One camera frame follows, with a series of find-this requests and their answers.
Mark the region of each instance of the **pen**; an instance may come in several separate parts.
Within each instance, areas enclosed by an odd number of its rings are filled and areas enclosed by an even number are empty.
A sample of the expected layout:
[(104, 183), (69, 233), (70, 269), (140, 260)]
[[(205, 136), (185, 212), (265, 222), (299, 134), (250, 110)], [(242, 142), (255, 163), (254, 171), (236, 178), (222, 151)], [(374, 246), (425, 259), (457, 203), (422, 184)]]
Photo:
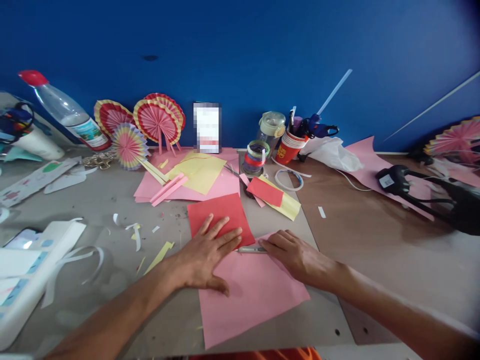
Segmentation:
[(267, 254), (267, 250), (261, 246), (242, 246), (235, 251), (241, 254)]

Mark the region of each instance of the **gray table surface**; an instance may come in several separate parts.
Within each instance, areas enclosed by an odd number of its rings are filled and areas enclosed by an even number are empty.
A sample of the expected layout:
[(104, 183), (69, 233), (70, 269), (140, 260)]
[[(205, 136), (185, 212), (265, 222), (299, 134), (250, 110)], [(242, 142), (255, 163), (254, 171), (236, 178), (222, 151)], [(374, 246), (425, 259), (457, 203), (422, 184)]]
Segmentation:
[[(75, 148), (68, 151), (67, 156), (87, 156), (88, 153), (86, 149)], [(24, 160), (1, 165), (0, 189), (42, 165)], [(270, 179), (278, 169), (273, 163), (266, 166)], [(157, 207), (149, 203), (135, 203), (133, 194), (143, 174), (143, 170), (125, 171), (115, 164), (106, 171), (98, 170), (87, 175), (83, 183), (47, 195), (40, 191), (12, 208), (10, 218), (0, 225), (0, 246), (25, 227), (44, 229), (51, 221), (83, 217), (87, 228), (76, 247), (102, 247), (105, 261), (98, 278), (85, 285), (81, 283), (97, 266), (98, 256), (65, 265), (57, 278), (54, 303), (34, 310), (9, 348), (10, 352), (30, 353), (36, 357), (44, 355), (102, 305), (132, 284), (143, 257), (146, 259), (141, 273), (166, 241), (175, 242), (167, 256), (179, 251), (189, 241), (187, 205), (191, 201), (162, 202)], [(287, 175), (282, 180), (291, 186)], [(240, 193), (255, 237), (278, 229), (290, 229), (317, 247), (302, 209), (295, 221), (291, 221), (269, 206), (260, 208), (254, 200), (242, 191)], [(114, 224), (114, 213), (119, 214), (122, 224), (142, 225), (140, 251), (135, 252), (132, 232)], [(160, 229), (152, 233), (155, 226), (160, 226)], [(354, 344), (338, 299), (310, 287), (308, 292), (310, 301), (209, 349), (207, 353)], [(204, 354), (201, 326), (198, 290), (180, 290), (170, 296), (132, 337), (122, 356), (132, 359)]]

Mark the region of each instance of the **rainbow paper fan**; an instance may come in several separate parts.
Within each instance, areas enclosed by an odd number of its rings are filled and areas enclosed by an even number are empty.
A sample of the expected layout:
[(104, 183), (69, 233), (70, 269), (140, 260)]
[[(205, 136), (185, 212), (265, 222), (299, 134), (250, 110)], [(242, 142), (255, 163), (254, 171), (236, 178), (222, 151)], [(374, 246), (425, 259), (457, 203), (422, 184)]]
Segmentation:
[(119, 124), (134, 124), (134, 116), (122, 104), (112, 100), (98, 100), (94, 107), (95, 120), (110, 138)]
[(135, 125), (124, 122), (116, 127), (112, 136), (112, 146), (122, 168), (136, 170), (150, 154), (144, 135)]
[(478, 147), (480, 140), (480, 116), (464, 120), (452, 126), (425, 145), (423, 151), (431, 156), (457, 155), (465, 164), (475, 164), (480, 154), (473, 148)]
[(133, 119), (137, 127), (147, 138), (162, 143), (165, 136), (167, 147), (176, 144), (180, 139), (182, 127), (174, 114), (165, 105), (156, 100), (140, 100), (133, 110)]
[(185, 114), (180, 105), (178, 105), (175, 100), (171, 97), (161, 94), (158, 92), (154, 92), (148, 94), (144, 97), (145, 100), (156, 100), (159, 104), (165, 105), (174, 115), (175, 119), (179, 122), (181, 126), (181, 131), (185, 128)]

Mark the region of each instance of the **white plastic bag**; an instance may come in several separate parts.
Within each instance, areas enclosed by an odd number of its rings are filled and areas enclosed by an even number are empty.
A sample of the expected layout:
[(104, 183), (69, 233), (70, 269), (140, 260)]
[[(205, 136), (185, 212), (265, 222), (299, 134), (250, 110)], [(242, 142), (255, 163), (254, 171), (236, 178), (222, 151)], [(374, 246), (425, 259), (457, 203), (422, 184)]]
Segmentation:
[(339, 137), (316, 137), (306, 143), (300, 150), (300, 154), (310, 153), (308, 155), (310, 158), (345, 172), (354, 172), (363, 168), (364, 165), (359, 158), (342, 146), (343, 142)]

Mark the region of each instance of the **lid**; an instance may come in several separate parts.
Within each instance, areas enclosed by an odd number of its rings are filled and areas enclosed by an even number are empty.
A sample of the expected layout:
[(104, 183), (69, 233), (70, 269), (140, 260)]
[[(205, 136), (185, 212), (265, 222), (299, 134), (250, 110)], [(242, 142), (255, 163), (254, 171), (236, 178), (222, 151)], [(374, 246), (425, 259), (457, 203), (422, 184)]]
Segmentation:
[(18, 73), (18, 76), (28, 85), (36, 87), (48, 84), (49, 81), (37, 70), (23, 70)]

